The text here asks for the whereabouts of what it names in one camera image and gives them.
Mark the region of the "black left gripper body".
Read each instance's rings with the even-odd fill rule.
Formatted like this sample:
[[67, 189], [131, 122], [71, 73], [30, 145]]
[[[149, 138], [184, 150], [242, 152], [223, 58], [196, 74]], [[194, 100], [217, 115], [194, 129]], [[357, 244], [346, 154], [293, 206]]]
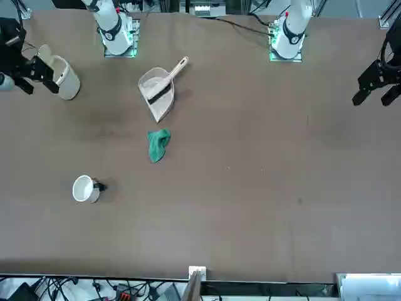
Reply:
[[[393, 54], [391, 60], [385, 57], [387, 46], [391, 48]], [[380, 67], [386, 84], [398, 82], [397, 78], [400, 77], [400, 28], [390, 28], [387, 32], [380, 50]]]

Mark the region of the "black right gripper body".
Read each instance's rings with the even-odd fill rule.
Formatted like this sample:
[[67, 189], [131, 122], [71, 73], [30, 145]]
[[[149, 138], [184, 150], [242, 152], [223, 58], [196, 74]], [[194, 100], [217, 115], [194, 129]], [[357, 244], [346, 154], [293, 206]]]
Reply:
[[26, 30], [16, 19], [1, 17], [1, 79], [18, 77], [39, 79], [36, 61], [23, 56]]

